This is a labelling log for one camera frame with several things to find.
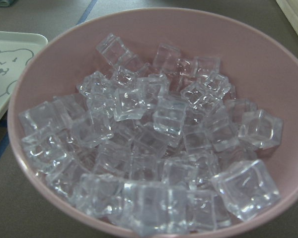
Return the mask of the wooden cutting board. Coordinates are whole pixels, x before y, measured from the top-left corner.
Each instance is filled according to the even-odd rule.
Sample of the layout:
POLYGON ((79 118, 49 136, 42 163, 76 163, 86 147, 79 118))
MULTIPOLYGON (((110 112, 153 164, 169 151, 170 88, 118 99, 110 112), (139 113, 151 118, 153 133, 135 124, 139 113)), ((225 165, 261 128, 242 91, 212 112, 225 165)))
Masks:
POLYGON ((276 0, 276 3, 298 35, 298 0, 276 0))

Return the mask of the cream serving tray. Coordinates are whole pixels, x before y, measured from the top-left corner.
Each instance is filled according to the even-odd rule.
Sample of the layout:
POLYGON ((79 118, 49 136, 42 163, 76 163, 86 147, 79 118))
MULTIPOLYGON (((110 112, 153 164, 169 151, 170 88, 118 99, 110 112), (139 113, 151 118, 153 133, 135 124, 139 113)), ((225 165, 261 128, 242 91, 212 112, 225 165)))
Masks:
POLYGON ((0 119, 21 73, 47 43, 40 34, 0 31, 0 119))

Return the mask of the pink bowl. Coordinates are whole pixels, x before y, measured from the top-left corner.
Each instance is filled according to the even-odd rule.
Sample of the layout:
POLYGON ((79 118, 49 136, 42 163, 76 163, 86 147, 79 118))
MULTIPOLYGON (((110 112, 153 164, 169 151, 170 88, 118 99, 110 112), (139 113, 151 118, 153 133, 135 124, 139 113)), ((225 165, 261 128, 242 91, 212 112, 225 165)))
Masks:
POLYGON ((151 60, 161 42, 179 47, 189 57, 219 56, 221 72, 239 96, 284 121, 281 145, 265 153, 281 200, 254 219, 203 238, 227 238, 279 216, 298 200, 298 59, 274 39, 244 23, 214 13, 183 8, 123 11, 82 23, 52 40, 27 65, 10 98, 8 134, 16 161, 27 179, 55 207, 95 229, 134 238, 131 230, 86 216, 51 192, 35 176, 20 146, 24 136, 18 114, 57 94, 74 92, 85 75, 106 66, 96 46, 109 33, 136 54, 151 60))

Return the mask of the clear ice cubes pile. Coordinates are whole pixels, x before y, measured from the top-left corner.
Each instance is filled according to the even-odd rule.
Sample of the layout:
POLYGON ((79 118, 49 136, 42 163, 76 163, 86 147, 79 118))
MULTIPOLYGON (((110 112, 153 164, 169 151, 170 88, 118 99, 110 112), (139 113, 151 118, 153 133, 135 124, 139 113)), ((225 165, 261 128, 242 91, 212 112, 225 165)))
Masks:
POLYGON ((61 199, 143 238, 226 228, 280 200, 257 151, 281 143, 283 122, 237 98, 218 57, 161 43, 148 63, 113 34, 96 48, 107 73, 18 116, 28 162, 61 199))

